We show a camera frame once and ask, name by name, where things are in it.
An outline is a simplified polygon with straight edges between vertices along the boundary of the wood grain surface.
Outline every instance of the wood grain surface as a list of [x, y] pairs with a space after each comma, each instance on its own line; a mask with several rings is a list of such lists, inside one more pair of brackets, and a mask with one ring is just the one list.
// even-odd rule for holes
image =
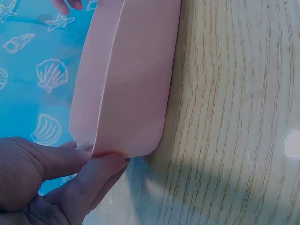
[[183, 0], [161, 144], [85, 223], [300, 224], [300, 0]]

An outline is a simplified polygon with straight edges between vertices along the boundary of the hand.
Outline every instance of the hand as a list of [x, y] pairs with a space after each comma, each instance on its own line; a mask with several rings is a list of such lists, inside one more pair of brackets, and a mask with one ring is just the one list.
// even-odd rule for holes
[[[57, 8], [57, 10], [61, 14], [68, 15], [70, 13], [70, 9], [64, 0], [51, 0], [51, 1], [52, 1], [52, 4]], [[82, 8], [83, 8], [83, 3], [81, 2], [81, 0], [67, 0], [67, 2], [74, 9], [82, 10]]]
[[[117, 154], [90, 159], [76, 144], [45, 147], [22, 138], [0, 138], [0, 224], [81, 225], [128, 165]], [[40, 196], [44, 180], [78, 173]]]

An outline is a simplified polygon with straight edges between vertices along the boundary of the blue plastic sheet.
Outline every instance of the blue plastic sheet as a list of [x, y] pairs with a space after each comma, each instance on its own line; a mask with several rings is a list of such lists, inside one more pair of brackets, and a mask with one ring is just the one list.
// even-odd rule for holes
[[[0, 0], [0, 137], [59, 146], [96, 0], [61, 15], [50, 0]], [[45, 194], [71, 177], [46, 181]]]

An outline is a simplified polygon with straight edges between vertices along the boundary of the pink plastic container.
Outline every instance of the pink plastic container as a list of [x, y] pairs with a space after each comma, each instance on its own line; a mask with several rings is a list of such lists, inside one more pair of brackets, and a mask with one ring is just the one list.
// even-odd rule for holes
[[101, 0], [78, 70], [70, 129], [94, 155], [150, 154], [164, 128], [181, 0]]

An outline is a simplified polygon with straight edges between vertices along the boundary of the seashell print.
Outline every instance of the seashell print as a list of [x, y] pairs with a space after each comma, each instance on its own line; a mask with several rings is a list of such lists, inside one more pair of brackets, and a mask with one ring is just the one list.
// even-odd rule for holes
[[96, 8], [98, 0], [89, 0], [86, 11], [92, 11]]
[[3, 45], [3, 48], [6, 49], [8, 53], [15, 54], [19, 51], [19, 49], [23, 49], [34, 36], [35, 34], [28, 33], [18, 37], [13, 37]]
[[30, 136], [34, 143], [51, 146], [59, 140], [61, 132], [62, 128], [57, 119], [47, 114], [41, 114], [38, 118], [37, 128]]
[[48, 59], [36, 65], [39, 79], [38, 87], [45, 89], [48, 93], [68, 82], [68, 70], [65, 64], [58, 59]]
[[8, 82], [8, 72], [0, 68], [0, 90], [4, 88], [7, 82]]

